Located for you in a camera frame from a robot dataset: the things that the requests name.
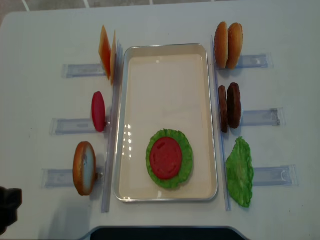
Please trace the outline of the dark robot base front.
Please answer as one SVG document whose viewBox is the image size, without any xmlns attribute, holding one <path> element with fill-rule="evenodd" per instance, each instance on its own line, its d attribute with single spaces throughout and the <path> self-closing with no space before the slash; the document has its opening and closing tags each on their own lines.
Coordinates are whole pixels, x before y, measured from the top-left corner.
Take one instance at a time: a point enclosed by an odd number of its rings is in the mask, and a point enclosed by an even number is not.
<svg viewBox="0 0 320 240">
<path fill-rule="evenodd" d="M 106 227 L 94 231 L 91 240 L 242 240 L 228 228 L 211 227 Z"/>
</svg>

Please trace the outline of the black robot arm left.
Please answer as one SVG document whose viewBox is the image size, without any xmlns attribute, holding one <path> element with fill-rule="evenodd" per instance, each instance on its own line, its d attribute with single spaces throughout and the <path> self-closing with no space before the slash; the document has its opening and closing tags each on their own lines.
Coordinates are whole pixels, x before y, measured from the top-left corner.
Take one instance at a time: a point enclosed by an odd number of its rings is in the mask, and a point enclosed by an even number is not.
<svg viewBox="0 0 320 240">
<path fill-rule="evenodd" d="M 0 234 L 18 220 L 18 208 L 22 205 L 22 190 L 0 187 Z"/>
</svg>

